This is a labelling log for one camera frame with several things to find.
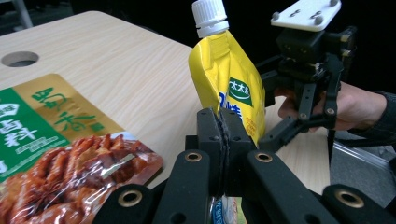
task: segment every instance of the hole in table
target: hole in table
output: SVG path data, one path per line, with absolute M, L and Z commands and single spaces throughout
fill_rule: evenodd
M 1 63 L 8 67 L 25 67 L 34 64 L 39 57 L 31 51 L 18 51 L 9 53 L 1 59 Z

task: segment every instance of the finger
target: finger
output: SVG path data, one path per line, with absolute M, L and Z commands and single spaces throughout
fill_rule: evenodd
M 292 116 L 293 118 L 298 117 L 298 112 L 296 110 L 296 105 L 294 99 L 286 98 L 282 106 L 279 108 L 277 114 L 284 119 L 287 116 Z
M 274 90 L 274 96 L 286 96 L 294 99 L 295 95 L 294 91 L 285 88 L 276 88 Z

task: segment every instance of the white bottle cap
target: white bottle cap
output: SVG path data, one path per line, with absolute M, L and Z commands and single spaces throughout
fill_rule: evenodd
M 198 0 L 192 3 L 192 14 L 200 38 L 221 33 L 229 28 L 222 0 Z

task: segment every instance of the green label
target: green label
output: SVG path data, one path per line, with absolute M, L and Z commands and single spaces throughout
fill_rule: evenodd
M 28 170 L 46 150 L 69 143 L 12 88 L 0 91 L 0 182 Z
M 248 85 L 232 77 L 230 77 L 229 96 L 243 104 L 253 106 Z

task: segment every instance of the spout pouch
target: spout pouch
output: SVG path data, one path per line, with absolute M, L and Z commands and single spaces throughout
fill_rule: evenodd
M 227 30 L 203 38 L 189 57 L 191 77 L 203 108 L 231 109 L 255 144 L 264 134 L 265 91 L 254 64 Z

